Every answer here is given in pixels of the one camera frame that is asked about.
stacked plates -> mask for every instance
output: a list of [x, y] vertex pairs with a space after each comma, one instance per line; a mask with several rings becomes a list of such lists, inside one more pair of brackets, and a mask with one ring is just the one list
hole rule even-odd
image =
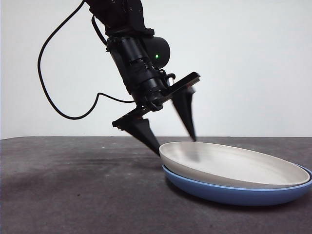
[[308, 169], [255, 151], [199, 142], [171, 142], [159, 150], [167, 178], [207, 200], [275, 205], [297, 199], [312, 186]]

white wall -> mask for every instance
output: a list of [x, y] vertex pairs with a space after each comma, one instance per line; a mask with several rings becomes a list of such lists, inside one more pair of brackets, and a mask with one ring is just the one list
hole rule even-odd
[[[147, 27], [171, 46], [165, 67], [195, 86], [199, 136], [312, 136], [311, 0], [143, 0]], [[83, 120], [50, 106], [37, 56], [79, 0], [1, 1], [1, 138], [128, 136], [111, 126], [134, 105], [101, 97]], [[55, 104], [81, 115], [98, 91], [129, 99], [85, 5], [52, 39], [43, 76]], [[186, 136], [172, 105], [147, 115], [157, 136]]]

blue plate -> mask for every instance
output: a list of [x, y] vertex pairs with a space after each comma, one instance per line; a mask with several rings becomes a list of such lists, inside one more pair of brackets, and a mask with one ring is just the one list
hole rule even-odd
[[200, 198], [239, 206], [271, 206], [296, 200], [312, 186], [312, 172], [302, 166], [310, 174], [310, 180], [294, 187], [281, 189], [245, 189], [207, 184], [179, 176], [162, 165], [166, 177], [181, 190]]

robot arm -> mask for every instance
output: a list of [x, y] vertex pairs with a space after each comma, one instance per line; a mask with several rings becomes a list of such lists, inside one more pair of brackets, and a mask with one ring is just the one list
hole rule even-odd
[[[85, 2], [90, 6], [91, 13], [104, 24], [105, 34], [108, 36], [106, 50], [111, 54], [128, 93], [136, 103], [136, 108], [114, 121], [113, 126], [127, 131], [159, 155], [159, 143], [150, 129], [148, 119], [143, 119], [143, 116], [150, 111], [161, 110], [162, 104], [171, 99], [190, 136], [195, 140], [191, 110], [194, 90], [191, 86], [199, 81], [199, 74], [192, 72], [171, 85], [170, 80], [174, 79], [175, 75], [166, 74], [162, 69], [169, 61], [170, 47], [165, 39], [154, 37], [153, 29], [145, 27], [141, 1]], [[42, 78], [40, 56], [38, 68], [39, 77]]]

plate rim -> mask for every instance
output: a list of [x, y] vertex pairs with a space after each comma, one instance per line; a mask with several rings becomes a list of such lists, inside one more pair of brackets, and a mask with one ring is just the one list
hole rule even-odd
[[180, 176], [172, 171], [170, 171], [166, 165], [162, 164], [162, 168], [166, 173], [170, 173], [172, 174], [174, 177], [178, 177], [179, 179], [185, 180], [187, 182], [191, 182], [191, 183], [195, 183], [195, 184], [199, 184], [199, 185], [204, 185], [204, 186], [209, 186], [209, 187], [216, 187], [216, 188], [221, 188], [221, 189], [231, 189], [231, 190], [238, 190], [238, 191], [253, 191], [253, 192], [274, 192], [274, 191], [285, 191], [285, 190], [293, 190], [293, 189], [299, 189], [302, 187], [306, 187], [306, 186], [310, 186], [312, 184], [312, 171], [310, 171], [309, 169], [295, 164], [298, 167], [302, 168], [303, 170], [305, 170], [309, 176], [310, 179], [308, 182], [304, 183], [304, 184], [299, 184], [296, 186], [292, 186], [292, 187], [286, 187], [286, 188], [272, 188], [272, 189], [259, 189], [259, 188], [239, 188], [239, 187], [230, 187], [230, 186], [223, 186], [223, 185], [217, 185], [217, 184], [209, 184], [209, 183], [205, 183], [205, 182], [201, 182], [201, 181], [197, 181], [197, 180], [193, 180], [193, 179], [189, 179], [183, 176]]

